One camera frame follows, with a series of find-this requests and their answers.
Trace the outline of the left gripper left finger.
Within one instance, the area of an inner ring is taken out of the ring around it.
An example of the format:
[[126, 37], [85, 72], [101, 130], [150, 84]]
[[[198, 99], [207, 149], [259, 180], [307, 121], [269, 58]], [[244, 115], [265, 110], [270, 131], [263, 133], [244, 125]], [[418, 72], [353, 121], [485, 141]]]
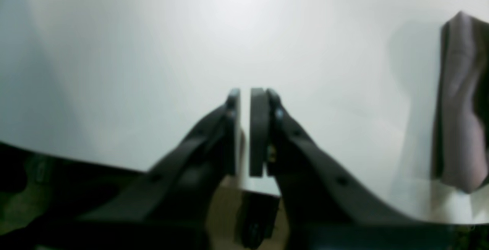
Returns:
[[221, 181], [237, 173], [240, 145], [240, 90], [234, 88], [125, 191], [51, 209], [1, 236], [1, 249], [208, 250], [208, 208]]

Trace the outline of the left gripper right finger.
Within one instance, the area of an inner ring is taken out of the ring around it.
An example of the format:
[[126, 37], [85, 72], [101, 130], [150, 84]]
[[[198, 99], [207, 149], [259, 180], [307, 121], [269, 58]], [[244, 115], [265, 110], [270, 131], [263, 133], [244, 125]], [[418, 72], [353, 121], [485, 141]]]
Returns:
[[385, 123], [287, 109], [270, 88], [250, 96], [250, 175], [276, 180], [287, 250], [449, 250], [459, 229], [488, 226], [488, 178], [466, 194], [443, 183], [430, 148], [404, 161]]

